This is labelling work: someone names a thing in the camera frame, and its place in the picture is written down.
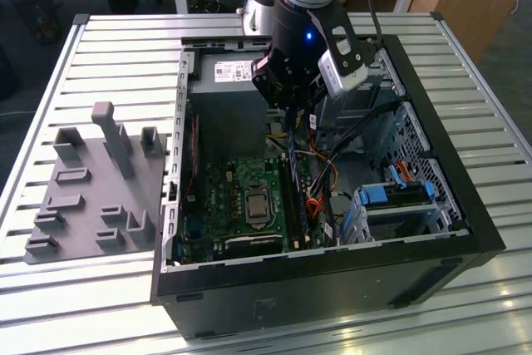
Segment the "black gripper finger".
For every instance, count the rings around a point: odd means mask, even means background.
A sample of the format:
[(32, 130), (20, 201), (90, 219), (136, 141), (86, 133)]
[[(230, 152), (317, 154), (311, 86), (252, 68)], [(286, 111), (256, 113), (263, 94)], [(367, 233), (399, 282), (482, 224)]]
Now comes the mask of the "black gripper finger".
[(322, 73), (317, 71), (313, 76), (305, 74), (300, 84), (296, 87), (296, 110), (311, 110), (326, 95), (327, 88), (325, 86)]
[(253, 61), (251, 72), (252, 83), (271, 108), (288, 109), (290, 107), (289, 87), (274, 75), (268, 56)]

